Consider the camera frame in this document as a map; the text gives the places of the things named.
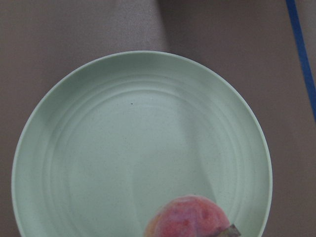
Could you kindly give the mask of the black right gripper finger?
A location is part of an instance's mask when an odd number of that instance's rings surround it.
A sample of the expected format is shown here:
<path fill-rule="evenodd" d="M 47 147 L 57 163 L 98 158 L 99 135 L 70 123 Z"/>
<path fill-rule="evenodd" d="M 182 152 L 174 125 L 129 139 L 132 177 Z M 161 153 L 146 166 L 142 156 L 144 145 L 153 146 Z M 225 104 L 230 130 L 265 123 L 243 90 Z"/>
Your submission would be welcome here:
<path fill-rule="evenodd" d="M 217 237 L 240 237 L 241 233 L 239 230 L 236 228 L 234 224 L 230 225 L 228 228 L 225 230 L 221 231 Z"/>

